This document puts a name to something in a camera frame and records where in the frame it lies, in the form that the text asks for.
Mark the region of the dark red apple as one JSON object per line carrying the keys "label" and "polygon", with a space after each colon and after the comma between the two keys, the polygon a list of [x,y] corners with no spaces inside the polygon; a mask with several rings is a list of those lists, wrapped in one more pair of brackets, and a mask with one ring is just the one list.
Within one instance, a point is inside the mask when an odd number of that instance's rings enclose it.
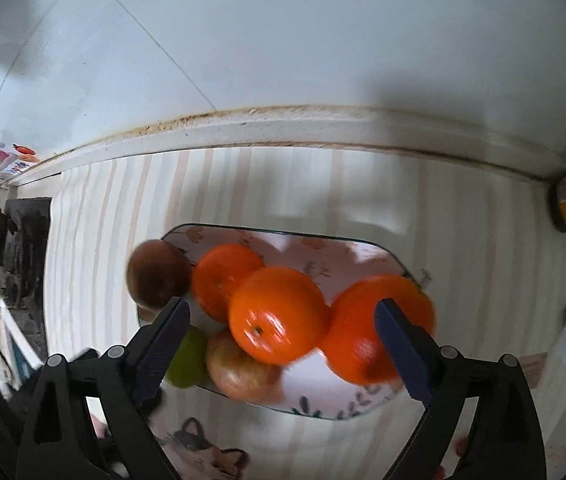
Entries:
{"label": "dark red apple", "polygon": [[181,250],[164,240],[146,240],[127,262],[126,284],[132,300],[146,310],[161,310],[172,297],[190,288],[192,264]]}

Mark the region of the brown label card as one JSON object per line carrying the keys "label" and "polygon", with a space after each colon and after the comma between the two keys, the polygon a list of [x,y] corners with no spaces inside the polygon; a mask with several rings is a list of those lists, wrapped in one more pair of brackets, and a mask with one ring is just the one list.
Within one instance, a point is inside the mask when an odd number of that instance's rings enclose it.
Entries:
{"label": "brown label card", "polygon": [[522,356],[518,359],[530,390],[534,390],[539,385],[547,360],[548,354],[546,352]]}

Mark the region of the green apple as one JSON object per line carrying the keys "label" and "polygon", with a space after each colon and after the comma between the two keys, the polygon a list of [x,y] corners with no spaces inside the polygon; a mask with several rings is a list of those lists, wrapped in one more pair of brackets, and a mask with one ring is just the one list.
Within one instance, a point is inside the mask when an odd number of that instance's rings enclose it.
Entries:
{"label": "green apple", "polygon": [[207,338],[202,330],[190,326],[173,356],[165,379],[179,389],[189,389],[205,382]]}

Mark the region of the cherry tomato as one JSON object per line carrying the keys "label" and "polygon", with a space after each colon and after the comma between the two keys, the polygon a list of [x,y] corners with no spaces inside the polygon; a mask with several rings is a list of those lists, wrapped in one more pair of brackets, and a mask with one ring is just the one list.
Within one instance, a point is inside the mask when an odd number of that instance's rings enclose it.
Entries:
{"label": "cherry tomato", "polygon": [[468,442],[467,438],[458,439],[458,441],[456,441],[454,446],[454,451],[456,456],[461,457],[464,454],[466,450],[467,442]]}

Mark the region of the large orange top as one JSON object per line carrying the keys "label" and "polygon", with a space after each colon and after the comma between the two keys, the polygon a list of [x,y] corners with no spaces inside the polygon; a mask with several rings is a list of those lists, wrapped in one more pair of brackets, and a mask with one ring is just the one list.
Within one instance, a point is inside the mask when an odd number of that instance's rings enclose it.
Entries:
{"label": "large orange top", "polygon": [[382,274],[356,282],[332,302],[330,330],[320,344],[327,366],[345,382],[369,386],[399,377],[374,326],[376,306],[386,298],[395,300],[411,323],[434,329],[432,300],[409,278]]}

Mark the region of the black gas stove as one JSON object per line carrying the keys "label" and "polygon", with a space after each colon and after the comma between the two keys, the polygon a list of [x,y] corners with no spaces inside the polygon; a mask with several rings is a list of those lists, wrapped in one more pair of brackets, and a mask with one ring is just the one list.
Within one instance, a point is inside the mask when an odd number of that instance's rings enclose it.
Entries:
{"label": "black gas stove", "polygon": [[0,297],[42,360],[48,356],[44,267],[50,226],[49,197],[14,198],[0,209]]}

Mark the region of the reddish yellow apple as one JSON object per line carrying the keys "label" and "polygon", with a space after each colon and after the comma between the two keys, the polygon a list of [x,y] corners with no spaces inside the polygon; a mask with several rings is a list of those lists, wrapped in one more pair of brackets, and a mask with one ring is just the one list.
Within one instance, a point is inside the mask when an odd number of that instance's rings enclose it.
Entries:
{"label": "reddish yellow apple", "polygon": [[230,399],[251,403],[283,399],[281,367],[254,359],[228,330],[207,342],[206,367],[211,381]]}

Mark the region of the striped cat tablecloth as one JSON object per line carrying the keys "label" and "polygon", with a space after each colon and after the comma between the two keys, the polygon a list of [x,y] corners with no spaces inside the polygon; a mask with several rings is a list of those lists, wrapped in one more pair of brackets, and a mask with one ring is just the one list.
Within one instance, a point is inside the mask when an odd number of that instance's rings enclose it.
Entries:
{"label": "striped cat tablecloth", "polygon": [[65,356],[137,330],[134,246],[203,222],[369,240],[428,272],[436,337],[466,356],[542,353],[533,396],[548,474],[566,472],[566,234],[542,183],[440,160],[325,148],[219,148],[66,170],[52,195],[44,277],[48,347]]}

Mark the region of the oval floral ceramic plate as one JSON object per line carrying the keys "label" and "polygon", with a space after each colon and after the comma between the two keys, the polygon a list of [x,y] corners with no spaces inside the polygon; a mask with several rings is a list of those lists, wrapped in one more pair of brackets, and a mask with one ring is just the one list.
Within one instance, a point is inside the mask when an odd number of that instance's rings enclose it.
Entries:
{"label": "oval floral ceramic plate", "polygon": [[[388,249],[338,236],[184,223],[163,240],[177,247],[195,264],[213,248],[225,244],[246,246],[266,266],[285,266],[307,274],[330,304],[347,287],[381,274],[413,278],[408,268]],[[315,350],[283,368],[269,396],[252,404],[280,413],[345,420],[368,414],[399,396],[399,380],[357,386],[337,377]]]}

